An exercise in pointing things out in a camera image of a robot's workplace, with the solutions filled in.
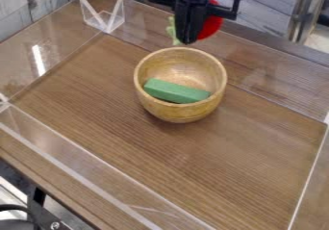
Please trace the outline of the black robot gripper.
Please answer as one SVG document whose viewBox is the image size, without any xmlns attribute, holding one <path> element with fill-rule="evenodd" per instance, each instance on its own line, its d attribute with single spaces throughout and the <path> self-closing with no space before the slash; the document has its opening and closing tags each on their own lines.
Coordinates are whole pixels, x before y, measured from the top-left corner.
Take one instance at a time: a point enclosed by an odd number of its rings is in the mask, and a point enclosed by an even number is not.
<svg viewBox="0 0 329 230">
<path fill-rule="evenodd" d="M 243 0 L 232 0 L 232 6 L 213 3 L 212 0 L 149 0 L 173 8 L 176 13 L 177 35 L 184 44 L 197 41 L 209 16 L 236 20 Z"/>
</svg>

